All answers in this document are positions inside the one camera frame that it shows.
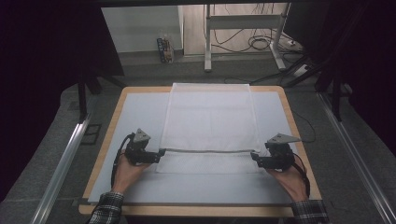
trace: white cloth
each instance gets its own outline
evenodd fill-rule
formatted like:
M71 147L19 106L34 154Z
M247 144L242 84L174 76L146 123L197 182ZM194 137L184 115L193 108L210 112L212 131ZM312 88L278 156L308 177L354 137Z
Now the white cloth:
M157 172L256 173L248 152L260 151L258 136L249 85L175 83L160 145L170 150Z

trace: plaid sleeve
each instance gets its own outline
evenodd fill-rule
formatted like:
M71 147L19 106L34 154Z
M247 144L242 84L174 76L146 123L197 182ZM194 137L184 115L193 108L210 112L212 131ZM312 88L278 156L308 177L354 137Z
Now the plaid sleeve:
M307 200L292 203L294 218L299 224L330 223L326 207L322 200Z
M93 209L90 224L119 223L123 195L118 192L107 192L100 196L99 203Z

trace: aluminum rail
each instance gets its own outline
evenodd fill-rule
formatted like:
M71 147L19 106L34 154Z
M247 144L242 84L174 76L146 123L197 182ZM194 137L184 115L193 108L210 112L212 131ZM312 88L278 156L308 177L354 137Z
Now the aluminum rail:
M385 196L381 187L376 183L373 175L370 173L369 168L364 163L361 154L353 144L349 134L347 133L347 130L344 128L343 123L339 122L332 113L331 102L329 101L328 97L325 95L325 93L318 93L318 98L323 103L323 107L325 108L327 116L329 117L332 126L340 137L346 149L346 153L352 164L355 166L355 169L358 172L364 187L366 187L368 193L370 194L379 212L379 215L384 220L384 223L396 223L396 216L389 204L389 200Z
M55 172L53 173L52 178L47 186L47 189L44 192L40 204L35 210L35 214L30 221L31 224L46 223L52 206L58 197L59 190L61 189L67 172L69 171L70 165L74 159L74 156L76 155L76 151L78 149L79 143L81 142L82 136L84 135L85 130L90 123L92 111L98 98L99 96L96 95L90 98L87 106L87 117L82 123L78 124L73 131L66 149L64 150L64 154L62 155L61 160L59 161L59 164L56 167Z

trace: shirt cuff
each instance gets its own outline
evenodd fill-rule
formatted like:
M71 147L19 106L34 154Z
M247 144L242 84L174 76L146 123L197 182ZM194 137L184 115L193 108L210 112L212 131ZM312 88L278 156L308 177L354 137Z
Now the shirt cuff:
M100 196L99 206L105 204L107 208L112 208L117 212L120 212L124 196L119 192L107 192Z
M322 200L307 200L292 203L291 209L298 223L330 223Z

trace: gray floor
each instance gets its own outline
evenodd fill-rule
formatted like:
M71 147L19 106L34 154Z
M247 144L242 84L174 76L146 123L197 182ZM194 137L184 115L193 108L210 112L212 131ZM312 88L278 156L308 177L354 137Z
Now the gray floor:
M157 54L154 56L150 53L121 55L125 77L119 77L119 80L130 86L169 86L173 82L246 83L235 78L254 80L277 72L275 62L269 55L215 57L210 74L204 72L203 57L178 57L172 64L161 64L157 57ZM275 85L278 80L276 77L258 84ZM84 223L88 219L78 212L78 204L81 203L80 199L121 92L120 88L103 79L100 82L103 92L91 119L91 124L101 125L98 139L95 144L81 145L78 148L47 223ZM316 138L315 142L304 143L304 146L331 221L382 223L381 216L319 102L313 88L314 82L315 78L311 77L292 89L286 89L286 94L302 138L306 141ZM77 87L73 86L64 91L58 114L47 135L7 198L0 204L0 223L28 223L32 219L78 122L77 104ZM396 177L392 172L396 168L395 157L356 114L347 98L341 102L341 113L343 123L363 159L394 206ZM91 141L89 136L83 139L85 143ZM155 219L153 223L167 221L169 220ZM255 219L248 223L255 223L254 221L271 223L273 220Z

